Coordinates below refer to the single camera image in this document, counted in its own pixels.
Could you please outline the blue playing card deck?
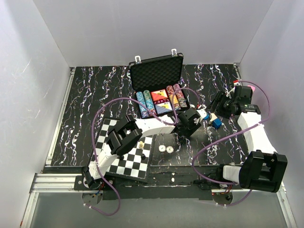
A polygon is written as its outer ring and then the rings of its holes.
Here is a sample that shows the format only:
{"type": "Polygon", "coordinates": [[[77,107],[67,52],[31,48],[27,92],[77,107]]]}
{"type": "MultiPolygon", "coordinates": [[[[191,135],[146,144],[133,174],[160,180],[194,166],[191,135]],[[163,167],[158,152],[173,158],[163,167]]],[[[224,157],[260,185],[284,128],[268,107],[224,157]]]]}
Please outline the blue playing card deck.
{"type": "Polygon", "coordinates": [[[172,111],[172,105],[169,101],[165,102],[154,102],[154,107],[157,115],[166,114],[172,111]]]}

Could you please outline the red playing card deck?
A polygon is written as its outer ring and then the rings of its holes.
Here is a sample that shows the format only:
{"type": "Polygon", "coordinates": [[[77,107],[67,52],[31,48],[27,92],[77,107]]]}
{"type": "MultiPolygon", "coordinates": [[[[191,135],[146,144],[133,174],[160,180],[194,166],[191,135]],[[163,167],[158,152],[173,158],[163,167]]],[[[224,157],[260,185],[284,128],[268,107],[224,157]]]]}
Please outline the red playing card deck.
{"type": "Polygon", "coordinates": [[[157,90],[157,91],[152,91],[151,97],[152,97],[153,101],[159,101],[162,99],[168,99],[168,94],[165,89],[161,89],[161,90],[157,90]]]}

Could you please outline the black poker set case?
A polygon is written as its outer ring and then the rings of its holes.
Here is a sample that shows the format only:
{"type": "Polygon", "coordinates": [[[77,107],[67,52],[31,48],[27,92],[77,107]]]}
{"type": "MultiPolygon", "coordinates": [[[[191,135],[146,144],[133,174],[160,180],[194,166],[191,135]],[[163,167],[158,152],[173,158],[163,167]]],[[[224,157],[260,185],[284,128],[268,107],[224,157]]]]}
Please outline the black poker set case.
{"type": "MultiPolygon", "coordinates": [[[[149,90],[151,93],[152,91],[161,89],[166,90],[167,86],[179,84],[179,80],[181,78],[182,63],[183,54],[177,53],[175,49],[172,50],[172,53],[170,55],[150,58],[146,60],[141,60],[140,57],[137,56],[135,57],[134,62],[129,63],[132,88],[135,90],[135,93],[143,93],[144,90],[149,90]]],[[[165,101],[169,101],[171,103],[169,96],[168,99],[159,100],[160,103],[165,101]]],[[[176,111],[172,105],[172,111],[166,114],[172,114],[173,111],[179,112],[189,109],[190,105],[188,100],[187,105],[187,108],[181,108],[178,111],[176,111]]],[[[148,118],[152,118],[153,113],[147,108],[147,106],[144,108],[149,112],[148,118]]],[[[166,114],[156,114],[156,116],[160,117],[166,114]]]]}

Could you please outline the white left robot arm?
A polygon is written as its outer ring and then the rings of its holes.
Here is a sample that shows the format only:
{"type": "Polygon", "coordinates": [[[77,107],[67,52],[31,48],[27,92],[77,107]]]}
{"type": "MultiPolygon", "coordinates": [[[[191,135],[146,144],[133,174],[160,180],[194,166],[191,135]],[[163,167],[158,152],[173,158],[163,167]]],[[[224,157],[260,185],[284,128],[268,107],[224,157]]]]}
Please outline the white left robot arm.
{"type": "Polygon", "coordinates": [[[107,173],[146,182],[152,155],[152,137],[177,133],[190,137],[208,117],[204,110],[190,108],[157,118],[137,119],[127,115],[120,120],[106,119],[106,126],[94,140],[94,158],[83,169],[85,185],[96,190],[107,173]]]}

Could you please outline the white poker chip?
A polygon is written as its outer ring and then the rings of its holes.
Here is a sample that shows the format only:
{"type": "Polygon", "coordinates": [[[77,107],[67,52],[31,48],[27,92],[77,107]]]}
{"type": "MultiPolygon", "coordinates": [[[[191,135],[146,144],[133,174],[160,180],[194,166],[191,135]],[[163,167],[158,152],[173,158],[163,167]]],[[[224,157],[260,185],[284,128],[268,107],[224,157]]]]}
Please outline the white poker chip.
{"type": "Polygon", "coordinates": [[[167,152],[167,153],[173,153],[173,152],[174,152],[173,147],[172,147],[172,146],[168,146],[168,147],[166,148],[166,152],[167,152]]]}
{"type": "Polygon", "coordinates": [[[165,145],[160,145],[159,146],[159,152],[165,152],[166,151],[166,146],[165,145]]]}

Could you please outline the black white chess board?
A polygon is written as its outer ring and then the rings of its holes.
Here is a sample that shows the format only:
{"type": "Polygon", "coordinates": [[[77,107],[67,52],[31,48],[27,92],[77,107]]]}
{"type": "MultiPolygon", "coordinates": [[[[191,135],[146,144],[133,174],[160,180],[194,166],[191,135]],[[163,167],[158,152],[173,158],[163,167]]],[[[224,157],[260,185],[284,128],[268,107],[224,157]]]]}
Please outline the black white chess board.
{"type": "MultiPolygon", "coordinates": [[[[99,155],[102,149],[105,148],[105,139],[107,137],[108,129],[116,124],[118,120],[114,118],[105,118],[101,122],[101,127],[96,139],[95,147],[96,154],[99,155]]],[[[144,147],[139,148],[139,142],[133,147],[128,154],[123,156],[123,159],[116,159],[107,169],[106,175],[121,177],[134,181],[147,182],[150,164],[152,161],[153,139],[154,136],[147,136],[141,138],[139,141],[144,142],[144,147]],[[141,155],[145,154],[146,158],[141,159],[141,155]]]]}

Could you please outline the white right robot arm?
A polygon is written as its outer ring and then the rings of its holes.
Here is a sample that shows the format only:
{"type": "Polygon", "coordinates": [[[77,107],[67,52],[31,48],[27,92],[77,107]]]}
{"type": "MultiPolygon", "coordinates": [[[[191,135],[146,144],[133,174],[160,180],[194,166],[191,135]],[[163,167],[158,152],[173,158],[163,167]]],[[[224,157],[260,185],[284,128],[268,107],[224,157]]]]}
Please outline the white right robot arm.
{"type": "Polygon", "coordinates": [[[278,192],[287,168],[287,157],[278,154],[269,141],[261,123],[261,111],[258,105],[251,103],[252,95],[251,87],[237,85],[228,94],[218,92],[207,107],[216,116],[237,117],[249,151],[242,166],[220,165],[215,184],[225,189],[234,182],[244,189],[278,192]]]}

